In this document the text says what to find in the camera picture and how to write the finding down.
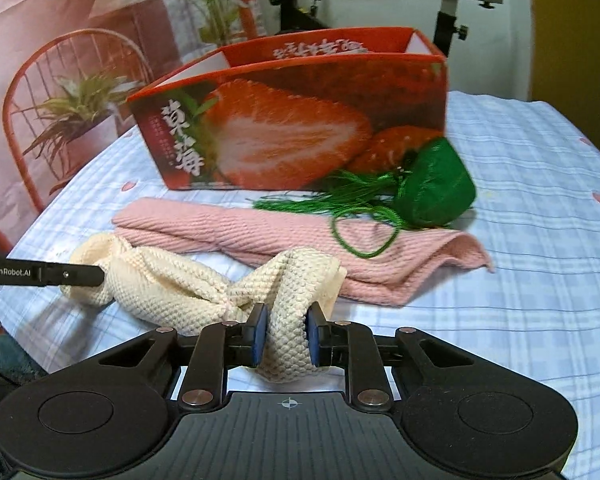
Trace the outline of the pink knit towel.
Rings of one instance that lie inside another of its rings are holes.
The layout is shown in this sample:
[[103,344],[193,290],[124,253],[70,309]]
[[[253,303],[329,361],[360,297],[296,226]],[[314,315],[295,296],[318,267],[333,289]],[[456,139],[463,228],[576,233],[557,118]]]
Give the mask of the pink knit towel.
[[179,254],[222,252],[248,266],[260,266],[291,248],[317,249],[347,269],[341,296],[378,306],[404,306],[442,266],[493,268],[474,236],[449,229],[402,231],[380,255],[363,259],[337,242],[329,218],[315,214],[144,197],[117,212],[112,224],[114,232],[134,246]]

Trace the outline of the yellow wooden door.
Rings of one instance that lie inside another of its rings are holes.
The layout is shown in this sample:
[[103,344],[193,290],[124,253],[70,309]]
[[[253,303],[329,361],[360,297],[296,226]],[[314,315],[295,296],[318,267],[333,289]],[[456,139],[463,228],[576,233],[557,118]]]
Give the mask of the yellow wooden door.
[[532,0],[531,96],[600,150],[600,0]]

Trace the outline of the cream knit towel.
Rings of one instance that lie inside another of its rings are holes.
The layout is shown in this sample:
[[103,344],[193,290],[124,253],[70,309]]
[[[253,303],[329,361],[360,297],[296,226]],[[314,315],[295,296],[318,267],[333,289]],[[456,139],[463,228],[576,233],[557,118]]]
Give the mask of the cream knit towel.
[[268,307],[268,329],[257,373],[288,384],[318,369],[311,362],[306,312],[319,304],[332,314],[347,275],[340,261],[314,248],[285,250],[237,281],[167,250],[132,246],[100,233],[74,251],[73,264],[97,266],[97,287],[61,286],[69,299],[91,307],[116,302],[140,320],[194,336],[211,324],[247,321],[256,304]]

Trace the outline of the printed backdrop cloth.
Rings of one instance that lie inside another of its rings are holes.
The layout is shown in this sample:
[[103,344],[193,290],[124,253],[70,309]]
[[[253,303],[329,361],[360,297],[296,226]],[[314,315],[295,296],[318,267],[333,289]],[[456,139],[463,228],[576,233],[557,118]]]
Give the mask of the printed backdrop cloth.
[[0,256],[132,126],[133,92],[263,32],[258,0],[0,0]]

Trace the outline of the red strawberry cardboard box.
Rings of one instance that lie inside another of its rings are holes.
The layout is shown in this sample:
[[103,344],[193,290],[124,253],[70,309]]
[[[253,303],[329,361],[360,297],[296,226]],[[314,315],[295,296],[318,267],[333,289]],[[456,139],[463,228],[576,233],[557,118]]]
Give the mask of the red strawberry cardboard box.
[[442,136],[445,56],[411,27],[349,27],[217,48],[129,107],[172,190],[317,188],[378,174]]

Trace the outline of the blue checkered tablecloth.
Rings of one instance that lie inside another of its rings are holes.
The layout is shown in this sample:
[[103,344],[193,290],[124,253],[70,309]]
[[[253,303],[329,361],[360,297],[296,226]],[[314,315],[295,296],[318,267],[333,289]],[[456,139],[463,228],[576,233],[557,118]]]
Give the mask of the blue checkered tablecloth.
[[[495,271],[444,266],[400,308],[342,298],[334,318],[384,335],[415,326],[558,390],[579,419],[565,476],[600,479],[600,151],[544,102],[451,91],[445,115],[477,188],[454,229],[478,238]],[[141,197],[249,208],[266,194],[169,191],[133,128],[52,201],[12,258],[68,261]],[[50,373],[150,326],[117,304],[81,307],[56,287],[2,288],[0,322]]]

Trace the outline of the green tasselled sachet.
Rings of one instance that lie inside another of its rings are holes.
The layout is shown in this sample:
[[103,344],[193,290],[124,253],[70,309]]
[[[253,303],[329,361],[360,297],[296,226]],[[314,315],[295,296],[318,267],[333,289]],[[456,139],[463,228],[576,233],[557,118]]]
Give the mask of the green tasselled sachet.
[[[474,181],[452,144],[445,138],[408,151],[398,168],[380,174],[339,170],[324,191],[301,198],[278,194],[259,198],[253,208],[293,214],[327,214],[332,237],[350,254],[362,259],[385,252],[406,230],[445,228],[471,207],[477,191]],[[338,224],[366,214],[391,226],[384,244],[371,252],[350,245]]]

